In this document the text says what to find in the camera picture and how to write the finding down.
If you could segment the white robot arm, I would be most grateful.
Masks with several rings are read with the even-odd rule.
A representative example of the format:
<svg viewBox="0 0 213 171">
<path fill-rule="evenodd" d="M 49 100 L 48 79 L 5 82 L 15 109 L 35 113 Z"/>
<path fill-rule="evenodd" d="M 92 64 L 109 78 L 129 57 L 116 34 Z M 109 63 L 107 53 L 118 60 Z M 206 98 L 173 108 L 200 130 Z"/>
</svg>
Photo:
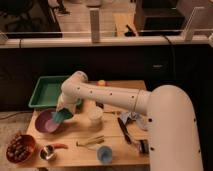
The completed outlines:
<svg viewBox="0 0 213 171">
<path fill-rule="evenodd" d="M 79 98 L 147 116 L 150 171 L 204 171 L 195 110 L 181 88 L 162 85 L 149 92 L 96 86 L 77 71 L 62 83 L 57 108 L 73 111 Z"/>
</svg>

